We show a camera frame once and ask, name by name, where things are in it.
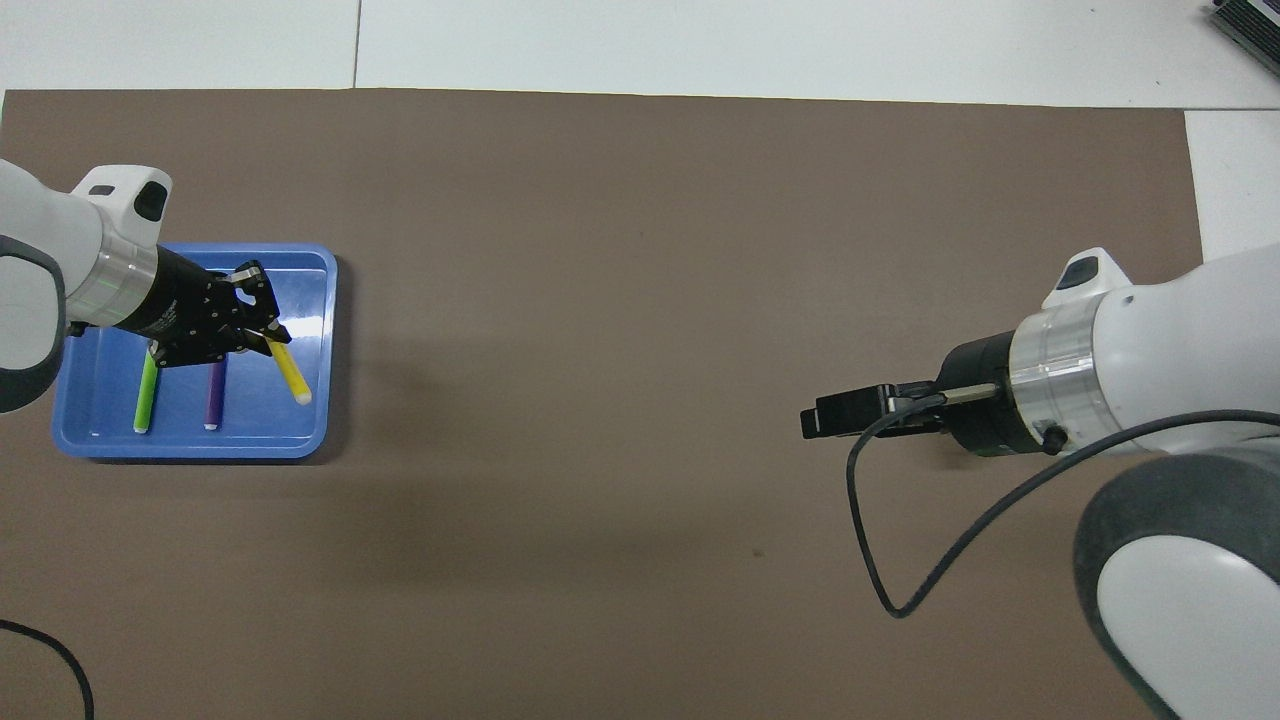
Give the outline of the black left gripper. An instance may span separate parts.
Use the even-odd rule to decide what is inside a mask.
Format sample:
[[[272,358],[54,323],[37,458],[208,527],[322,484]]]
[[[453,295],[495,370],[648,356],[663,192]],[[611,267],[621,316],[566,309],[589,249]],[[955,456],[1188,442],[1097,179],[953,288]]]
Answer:
[[[242,327],[241,310],[264,327]],[[230,273],[230,283],[188,258],[157,247],[154,282],[120,329],[148,341],[161,369],[215,363],[229,354],[271,355],[273,345],[292,336],[279,322],[279,306],[268,273],[248,260]]]

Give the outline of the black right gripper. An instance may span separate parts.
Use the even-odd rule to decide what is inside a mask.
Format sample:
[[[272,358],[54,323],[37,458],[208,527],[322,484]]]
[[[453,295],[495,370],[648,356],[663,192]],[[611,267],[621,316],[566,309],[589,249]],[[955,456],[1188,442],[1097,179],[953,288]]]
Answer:
[[[919,400],[943,391],[995,386],[987,398],[948,404],[918,413],[878,437],[941,433],[982,457],[1042,454],[1043,441],[1027,429],[1010,380],[1011,331],[969,341],[952,348],[933,380],[899,383],[899,398]],[[861,436],[883,416],[883,388],[863,387],[815,400],[799,414],[804,439]]]

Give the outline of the yellow pen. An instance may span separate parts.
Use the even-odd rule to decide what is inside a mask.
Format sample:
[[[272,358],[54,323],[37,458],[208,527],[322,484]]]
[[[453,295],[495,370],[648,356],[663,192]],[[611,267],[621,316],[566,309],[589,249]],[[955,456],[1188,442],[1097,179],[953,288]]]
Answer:
[[[268,347],[291,397],[301,406],[310,405],[314,400],[312,391],[300,370],[300,365],[291,354],[288,345],[268,340]]]

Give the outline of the purple pen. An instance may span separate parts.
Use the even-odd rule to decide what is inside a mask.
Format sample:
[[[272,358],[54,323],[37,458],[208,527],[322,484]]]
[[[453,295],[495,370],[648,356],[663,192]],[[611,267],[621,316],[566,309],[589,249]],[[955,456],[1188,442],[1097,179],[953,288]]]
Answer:
[[[209,432],[220,430],[224,421],[227,369],[227,355],[220,356],[209,366],[207,393],[204,414],[204,428]]]

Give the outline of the green pen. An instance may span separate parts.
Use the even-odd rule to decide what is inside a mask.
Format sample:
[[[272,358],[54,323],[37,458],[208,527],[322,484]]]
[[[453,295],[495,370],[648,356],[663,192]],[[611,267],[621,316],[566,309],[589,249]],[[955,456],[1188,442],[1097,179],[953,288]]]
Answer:
[[[152,428],[159,380],[160,368],[152,354],[145,351],[132,419],[132,429],[138,436],[150,433]]]

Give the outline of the blue plastic tray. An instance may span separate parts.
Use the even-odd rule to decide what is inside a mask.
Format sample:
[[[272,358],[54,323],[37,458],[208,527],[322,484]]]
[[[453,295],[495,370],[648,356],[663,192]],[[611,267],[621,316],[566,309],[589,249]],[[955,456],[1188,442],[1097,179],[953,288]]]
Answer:
[[[67,341],[52,392],[51,433],[73,457],[120,461],[293,461],[325,439],[339,266],[319,243],[174,243],[179,255],[215,272],[260,261],[291,333],[291,356],[311,389],[298,404],[273,359],[230,357],[221,425],[204,419],[209,368],[161,370],[148,432],[133,428],[143,369],[142,337],[90,328]]]

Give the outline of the brown table mat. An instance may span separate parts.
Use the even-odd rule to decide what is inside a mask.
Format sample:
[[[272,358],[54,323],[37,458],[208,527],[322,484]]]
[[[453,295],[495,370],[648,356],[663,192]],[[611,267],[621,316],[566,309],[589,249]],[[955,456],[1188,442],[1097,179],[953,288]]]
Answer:
[[[1201,263],[1176,110],[421,91],[13,92],[0,158],[168,172],[168,242],[340,263],[328,438],[68,457],[0,416],[0,618],[106,720],[1149,720],[1076,605],[1125,468],[905,621],[797,415],[931,378],[1064,263]]]

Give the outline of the grey striped device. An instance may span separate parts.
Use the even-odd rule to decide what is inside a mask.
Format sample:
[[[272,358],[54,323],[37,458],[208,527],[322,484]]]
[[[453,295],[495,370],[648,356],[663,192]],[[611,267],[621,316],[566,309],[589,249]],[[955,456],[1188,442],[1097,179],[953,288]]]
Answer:
[[[1212,0],[1210,22],[1280,78],[1280,0]]]

